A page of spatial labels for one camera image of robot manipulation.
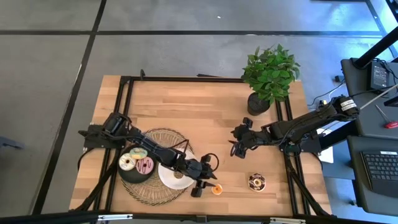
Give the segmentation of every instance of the white plate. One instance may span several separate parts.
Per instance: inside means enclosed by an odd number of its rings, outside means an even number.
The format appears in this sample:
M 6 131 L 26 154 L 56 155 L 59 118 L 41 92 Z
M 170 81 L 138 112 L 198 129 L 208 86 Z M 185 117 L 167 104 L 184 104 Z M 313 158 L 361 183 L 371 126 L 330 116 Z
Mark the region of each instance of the white plate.
M 196 159 L 196 157 L 192 154 L 190 151 L 186 151 L 186 157 L 185 159 Z M 158 173 L 160 180 L 163 182 L 164 185 L 166 185 L 168 188 L 174 189 L 174 190 L 181 190 L 185 189 L 189 186 L 191 186 L 194 183 L 194 180 L 187 177 L 183 176 L 182 178 L 178 179 L 174 176 L 174 171 L 171 171 L 161 164 L 159 164 L 158 167 Z

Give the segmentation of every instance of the gray floor tile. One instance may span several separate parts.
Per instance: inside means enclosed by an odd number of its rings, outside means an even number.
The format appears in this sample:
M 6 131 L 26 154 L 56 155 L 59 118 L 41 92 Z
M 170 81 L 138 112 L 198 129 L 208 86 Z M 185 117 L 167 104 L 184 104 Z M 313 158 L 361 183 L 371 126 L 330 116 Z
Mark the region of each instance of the gray floor tile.
M 367 213 L 362 208 L 350 205 L 349 202 L 355 200 L 351 180 L 325 178 L 325 183 L 331 204 L 331 211 L 337 217 L 381 223 L 398 222 L 398 217 Z
M 0 36 L 0 217 L 26 215 L 60 124 L 86 37 Z
M 388 7 L 386 1 L 371 0 L 371 3 L 376 10 L 376 13 L 379 16 L 386 32 L 391 32 L 395 27 L 398 26 L 398 22 L 392 14 L 390 7 Z M 394 47 L 398 49 L 398 42 L 394 44 Z
M 100 0 L 2 0 L 0 29 L 91 30 Z
M 83 138 L 78 130 L 91 121 L 103 75 L 195 76 L 198 73 L 240 77 L 246 55 L 281 43 L 302 65 L 307 102 L 332 88 L 340 60 L 358 57 L 377 39 L 275 36 L 99 36 L 95 40 L 72 114 L 45 212 L 68 209 Z
M 108 1 L 101 30 L 378 30 L 364 2 Z

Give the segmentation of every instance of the orange object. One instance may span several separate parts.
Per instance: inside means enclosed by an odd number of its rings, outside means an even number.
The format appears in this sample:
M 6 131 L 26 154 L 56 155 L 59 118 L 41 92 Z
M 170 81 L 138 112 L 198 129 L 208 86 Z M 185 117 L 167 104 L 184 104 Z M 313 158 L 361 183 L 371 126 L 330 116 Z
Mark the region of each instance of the orange object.
M 211 192 L 215 195 L 220 195 L 223 193 L 223 187 L 220 184 L 216 184 L 216 187 L 211 188 Z

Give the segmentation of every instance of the wooden table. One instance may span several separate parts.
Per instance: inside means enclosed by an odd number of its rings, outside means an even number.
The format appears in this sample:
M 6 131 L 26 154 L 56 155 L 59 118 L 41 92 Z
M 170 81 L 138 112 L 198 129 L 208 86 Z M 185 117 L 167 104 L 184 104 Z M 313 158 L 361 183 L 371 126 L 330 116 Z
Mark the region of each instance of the wooden table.
M 104 76 L 97 99 L 93 120 L 103 124 L 113 111 L 120 76 Z M 294 118 L 307 113 L 301 82 L 290 86 L 290 103 Z M 124 102 L 127 88 L 124 88 Z M 252 90 L 245 83 L 203 82 L 142 82 L 135 81 L 129 110 L 133 125 L 145 131 L 152 128 L 171 128 L 190 140 L 195 154 L 200 157 L 213 152 L 220 159 L 215 172 L 223 186 L 223 193 L 213 195 L 210 188 L 200 198 L 190 196 L 192 186 L 176 200 L 159 206 L 144 205 L 134 200 L 124 189 L 120 176 L 116 179 L 111 211 L 126 213 L 174 213 L 205 215 L 292 215 L 289 188 L 283 154 L 276 146 L 261 146 L 248 151 L 245 159 L 230 157 L 233 140 L 230 133 L 247 116 L 254 121 L 253 130 L 277 121 L 275 104 L 259 115 L 247 112 L 247 100 Z M 285 106 L 282 111 L 286 119 Z M 79 206 L 98 181 L 104 149 L 94 149 L 87 154 L 73 191 L 70 208 Z M 331 212 L 319 161 L 311 154 L 301 155 L 305 183 L 316 201 Z M 266 189 L 256 193 L 248 188 L 249 175 L 258 172 L 266 178 Z M 105 185 L 100 208 L 104 208 L 108 186 Z M 299 210 L 302 201 L 296 186 Z

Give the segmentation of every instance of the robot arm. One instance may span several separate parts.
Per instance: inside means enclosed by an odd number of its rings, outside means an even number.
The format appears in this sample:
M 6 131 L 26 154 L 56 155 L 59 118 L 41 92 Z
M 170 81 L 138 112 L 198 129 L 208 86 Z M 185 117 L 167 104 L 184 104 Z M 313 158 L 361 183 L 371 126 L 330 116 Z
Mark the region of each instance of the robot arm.
M 319 106 L 315 111 L 291 121 L 278 121 L 261 127 L 261 131 L 252 131 L 252 121 L 243 119 L 243 123 L 232 131 L 238 140 L 233 143 L 231 156 L 245 158 L 248 149 L 258 146 L 291 145 L 300 147 L 308 139 L 308 134 L 333 121 L 352 121 L 359 115 L 359 108 L 350 97 L 333 98 L 327 105 Z
M 162 147 L 158 145 L 156 142 L 142 134 L 140 129 L 132 126 L 131 120 L 121 113 L 110 114 L 103 125 L 101 134 L 103 134 L 104 138 L 111 141 L 125 139 L 135 142 L 148 153 L 151 153 L 156 158 L 156 161 L 158 161 L 162 166 L 172 171 L 180 172 L 195 180 L 197 184 L 192 190 L 192 197 L 200 197 L 201 190 L 206 186 L 215 186 L 211 183 L 202 181 L 203 179 L 210 178 L 217 179 L 213 173 L 214 170 L 209 164 L 211 155 L 214 156 L 212 153 L 204 155 L 200 161 L 197 161 L 196 159 L 185 159 L 185 152 L 181 152 L 172 147 Z

